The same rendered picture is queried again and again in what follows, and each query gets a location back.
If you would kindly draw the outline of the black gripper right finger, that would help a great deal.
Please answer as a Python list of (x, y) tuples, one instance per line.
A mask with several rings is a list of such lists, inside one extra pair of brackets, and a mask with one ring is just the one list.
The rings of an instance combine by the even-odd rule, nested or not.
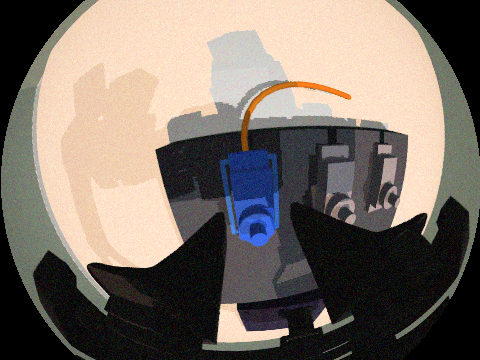
[(428, 213), (395, 227), (372, 232), (291, 203), (291, 221), (323, 296), (332, 324), (352, 316), (351, 309), (372, 287), (391, 256), (419, 236)]

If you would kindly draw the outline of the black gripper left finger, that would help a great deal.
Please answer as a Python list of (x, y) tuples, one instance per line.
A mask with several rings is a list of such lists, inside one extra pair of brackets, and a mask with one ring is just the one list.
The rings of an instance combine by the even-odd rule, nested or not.
[(203, 344), (217, 344), (227, 259), (227, 224), (216, 212), (177, 251), (147, 268), (91, 263), (87, 271), (109, 296), (167, 313)]

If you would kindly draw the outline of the blue micro servo with orange cable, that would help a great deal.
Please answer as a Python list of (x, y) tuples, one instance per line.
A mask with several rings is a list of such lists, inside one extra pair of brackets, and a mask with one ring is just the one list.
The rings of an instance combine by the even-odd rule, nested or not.
[(268, 165), (268, 149), (252, 149), (248, 145), (248, 121), (253, 109), (265, 96), (271, 95), (277, 89), (285, 88), (312, 88), (329, 92), (332, 95), (351, 100), (351, 95), (339, 89), (329, 88), (327, 85), (305, 83), (305, 81), (287, 81), (283, 84), (272, 85), (264, 89), (260, 95), (252, 100), (245, 109), (243, 125), (241, 125), (241, 144), (243, 151), (228, 153), (229, 168), (231, 168), (231, 184), (233, 201), (239, 227), (240, 239), (251, 241), (255, 247), (263, 247), (269, 236), (275, 232), (275, 212), (273, 212), (272, 169)]

